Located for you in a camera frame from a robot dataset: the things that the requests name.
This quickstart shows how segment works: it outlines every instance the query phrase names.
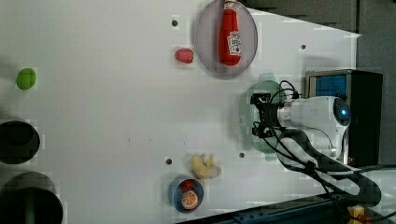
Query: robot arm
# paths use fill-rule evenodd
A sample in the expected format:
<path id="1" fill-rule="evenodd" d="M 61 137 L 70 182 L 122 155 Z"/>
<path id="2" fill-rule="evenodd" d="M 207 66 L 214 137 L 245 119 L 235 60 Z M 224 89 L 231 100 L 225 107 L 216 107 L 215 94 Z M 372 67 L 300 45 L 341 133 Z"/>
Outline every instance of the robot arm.
<path id="1" fill-rule="evenodd" d="M 261 130 L 282 130 L 276 152 L 286 168 L 309 175 L 335 193 L 370 206 L 383 216 L 394 211 L 395 169 L 366 172 L 337 160 L 350 123 L 350 110 L 342 99 L 312 97 L 275 105 L 254 94 L 250 102 L 260 111 Z M 259 131 L 257 135 L 264 138 L 275 134 Z"/>

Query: bottle label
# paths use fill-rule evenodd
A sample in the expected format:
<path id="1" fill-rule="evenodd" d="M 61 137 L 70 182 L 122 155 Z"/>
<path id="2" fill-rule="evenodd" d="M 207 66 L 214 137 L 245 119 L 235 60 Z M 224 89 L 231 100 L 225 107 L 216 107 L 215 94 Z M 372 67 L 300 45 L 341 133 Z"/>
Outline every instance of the bottle label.
<path id="1" fill-rule="evenodd" d="M 227 37 L 227 40 L 230 55 L 241 56 L 241 38 L 239 37 L 239 32 L 230 32 L 230 36 Z"/>
<path id="2" fill-rule="evenodd" d="M 224 10 L 225 9 L 232 9 L 232 10 L 236 11 L 235 2 L 232 2 L 232 1 L 226 2 L 224 4 Z"/>

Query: orange food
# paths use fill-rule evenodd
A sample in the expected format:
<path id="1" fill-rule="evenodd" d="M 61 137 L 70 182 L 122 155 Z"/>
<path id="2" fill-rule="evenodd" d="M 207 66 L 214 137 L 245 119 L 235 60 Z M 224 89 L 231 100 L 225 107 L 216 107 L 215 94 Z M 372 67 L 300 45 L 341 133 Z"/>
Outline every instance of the orange food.
<path id="1" fill-rule="evenodd" d="M 194 209 L 198 205 L 197 194 L 192 190 L 184 192 L 181 196 L 181 205 L 183 205 L 185 209 Z"/>

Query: green ball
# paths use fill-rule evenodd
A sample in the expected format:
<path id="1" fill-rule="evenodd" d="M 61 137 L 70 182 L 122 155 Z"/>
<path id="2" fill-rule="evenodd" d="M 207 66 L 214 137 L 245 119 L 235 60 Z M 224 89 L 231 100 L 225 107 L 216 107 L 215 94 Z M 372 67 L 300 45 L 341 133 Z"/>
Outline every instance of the green ball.
<path id="1" fill-rule="evenodd" d="M 23 91 L 32 88 L 35 85 L 35 71 L 32 68 L 21 70 L 17 77 L 17 85 Z"/>

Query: circular hole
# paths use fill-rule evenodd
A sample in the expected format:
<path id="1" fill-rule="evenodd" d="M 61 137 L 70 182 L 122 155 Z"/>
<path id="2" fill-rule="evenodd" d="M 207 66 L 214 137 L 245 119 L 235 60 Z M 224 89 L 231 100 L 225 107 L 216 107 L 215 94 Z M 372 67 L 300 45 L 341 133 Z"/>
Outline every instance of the circular hole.
<path id="1" fill-rule="evenodd" d="M 15 147 L 22 147 L 32 141 L 35 136 L 33 127 L 27 123 L 11 121 L 4 124 L 6 139 Z"/>

